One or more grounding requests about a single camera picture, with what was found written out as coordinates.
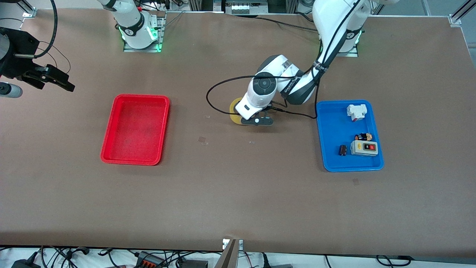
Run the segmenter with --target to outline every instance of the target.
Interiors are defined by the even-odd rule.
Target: white floor
[[[9,268],[13,265],[15,260],[28,259],[28,257],[30,257],[30,255],[36,250],[38,250],[38,248],[11,248],[0,251],[0,267]],[[73,262],[79,268],[112,267],[108,256],[99,256],[99,251],[99,249],[92,249],[86,256],[81,252],[75,253]],[[48,263],[54,252],[55,251],[51,248],[45,249],[45,262]],[[126,265],[128,268],[132,268],[136,264],[137,258],[126,250],[113,250],[111,254],[112,259],[117,265]],[[263,267],[263,257],[260,253],[249,252],[248,254],[250,254],[252,267]],[[267,256],[271,266],[291,264],[294,268],[327,268],[327,263],[322,255],[267,253]],[[220,256],[215,253],[194,253],[187,256],[186,259],[207,260],[208,267],[212,268],[217,263],[219,257]],[[55,267],[60,268],[62,262],[63,259],[58,258]],[[329,256],[329,262],[332,268],[385,268],[374,258]],[[392,262],[394,264],[402,264],[406,261],[393,260]],[[41,265],[40,254],[37,255],[35,263],[43,267]],[[238,268],[250,268],[247,258],[238,258]],[[476,268],[476,265],[412,261],[408,268]]]

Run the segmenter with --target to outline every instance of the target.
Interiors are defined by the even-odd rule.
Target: small electronic component
[[[145,251],[141,251],[137,256],[136,267],[159,268],[163,260]]]
[[[341,145],[339,147],[339,155],[346,156],[347,155],[347,146]]]
[[[378,144],[370,141],[353,141],[350,144],[350,153],[360,156],[376,156],[378,154]]]
[[[349,105],[347,106],[347,116],[350,116],[352,122],[362,120],[367,114],[367,106],[365,104],[361,105]]]
[[[371,141],[372,140],[372,134],[370,133],[360,133],[355,135],[355,140],[356,141]]]

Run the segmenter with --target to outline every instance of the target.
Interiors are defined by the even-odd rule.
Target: blue tray
[[[347,116],[350,104],[367,106],[365,118],[352,122]],[[322,101],[317,103],[317,126],[321,140],[322,161],[330,172],[370,171],[384,167],[382,147],[378,139],[372,106],[366,100]],[[350,143],[355,134],[371,133],[372,141],[378,143],[378,155],[374,157],[350,154]],[[347,155],[339,155],[339,147],[347,146]]]

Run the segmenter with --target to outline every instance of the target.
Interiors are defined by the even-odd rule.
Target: power adapter
[[[208,268],[208,261],[186,259],[180,264],[180,268]]]
[[[37,251],[33,252],[30,258],[16,260],[11,268],[41,268],[38,264],[34,264],[35,257],[38,254]]]

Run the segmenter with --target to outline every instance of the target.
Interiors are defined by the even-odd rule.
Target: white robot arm
[[[133,0],[98,0],[112,12],[126,43],[134,49],[143,49],[157,40],[157,16],[139,12]]]
[[[383,4],[398,1],[378,0]],[[236,111],[249,120],[270,104],[276,91],[289,104],[305,103],[337,53],[352,49],[370,11],[370,0],[315,0],[312,14],[322,45],[310,72],[304,74],[283,55],[268,57],[258,68],[256,76],[259,77],[249,83],[245,96],[235,107]]]

